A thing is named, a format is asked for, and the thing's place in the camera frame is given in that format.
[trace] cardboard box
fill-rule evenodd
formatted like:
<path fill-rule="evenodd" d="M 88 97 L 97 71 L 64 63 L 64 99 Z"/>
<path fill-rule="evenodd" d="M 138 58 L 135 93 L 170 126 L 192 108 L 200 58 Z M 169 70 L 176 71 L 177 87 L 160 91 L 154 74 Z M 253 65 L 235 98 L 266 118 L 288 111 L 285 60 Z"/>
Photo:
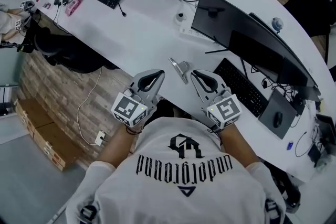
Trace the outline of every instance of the cardboard box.
<path fill-rule="evenodd" d="M 16 113 L 32 137 L 37 128 L 54 122 L 35 99 L 18 100 Z"/>
<path fill-rule="evenodd" d="M 66 168 L 81 155 L 81 150 L 55 124 L 51 123 L 35 130 L 34 141 L 48 155 Z"/>

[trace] pink object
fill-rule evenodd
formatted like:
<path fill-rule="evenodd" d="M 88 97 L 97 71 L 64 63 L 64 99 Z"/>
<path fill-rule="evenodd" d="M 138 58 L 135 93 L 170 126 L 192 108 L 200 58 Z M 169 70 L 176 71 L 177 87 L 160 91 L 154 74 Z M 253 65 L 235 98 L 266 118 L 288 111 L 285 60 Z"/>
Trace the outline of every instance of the pink object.
<path fill-rule="evenodd" d="M 71 16 L 75 12 L 75 10 L 78 8 L 80 3 L 82 3 L 82 1 L 83 0 L 72 0 L 66 8 L 65 14 L 68 16 Z"/>

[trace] office chair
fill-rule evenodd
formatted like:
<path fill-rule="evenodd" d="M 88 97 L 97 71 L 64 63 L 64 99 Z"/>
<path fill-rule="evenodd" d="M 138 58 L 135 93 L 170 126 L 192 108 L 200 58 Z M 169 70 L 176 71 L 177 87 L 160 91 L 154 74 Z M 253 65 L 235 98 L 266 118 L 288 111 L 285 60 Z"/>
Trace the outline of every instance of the office chair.
<path fill-rule="evenodd" d="M 52 35 L 48 28 L 35 35 L 34 45 L 52 66 L 63 65 L 77 73 L 91 73 L 102 66 L 118 69 L 76 37 Z"/>
<path fill-rule="evenodd" d="M 330 26 L 336 23 L 336 11 L 332 3 L 329 0 L 289 0 L 284 7 L 310 37 L 326 36 L 324 60 L 327 62 Z"/>

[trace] computer mouse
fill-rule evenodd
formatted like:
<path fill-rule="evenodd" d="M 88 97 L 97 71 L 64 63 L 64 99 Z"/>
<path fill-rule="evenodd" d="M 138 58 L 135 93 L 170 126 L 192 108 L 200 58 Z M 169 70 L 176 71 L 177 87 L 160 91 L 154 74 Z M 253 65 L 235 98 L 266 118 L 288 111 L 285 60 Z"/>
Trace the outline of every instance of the computer mouse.
<path fill-rule="evenodd" d="M 273 126 L 274 128 L 280 127 L 282 124 L 282 116 L 283 114 L 281 112 L 277 112 L 274 116 Z"/>

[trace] person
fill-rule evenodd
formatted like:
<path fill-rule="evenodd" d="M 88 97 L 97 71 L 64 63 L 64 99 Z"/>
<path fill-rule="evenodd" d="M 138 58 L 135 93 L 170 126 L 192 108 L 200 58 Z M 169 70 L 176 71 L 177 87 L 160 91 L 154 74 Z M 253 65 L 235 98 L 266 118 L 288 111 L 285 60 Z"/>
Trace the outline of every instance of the person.
<path fill-rule="evenodd" d="M 170 118 L 161 102 L 132 156 L 139 127 L 122 125 L 89 166 L 66 208 L 69 224 L 283 223 L 284 199 L 235 124 L 217 135 Z"/>
<path fill-rule="evenodd" d="M 23 11 L 20 8 L 9 9 L 7 5 L 0 3 L 0 44 L 15 44 L 19 50 L 24 52 L 32 52 L 34 46 L 33 36 L 35 33 L 35 22 L 31 20 L 31 27 L 28 31 L 16 30 L 16 22 L 20 21 L 21 27 L 30 19 L 28 12 Z"/>

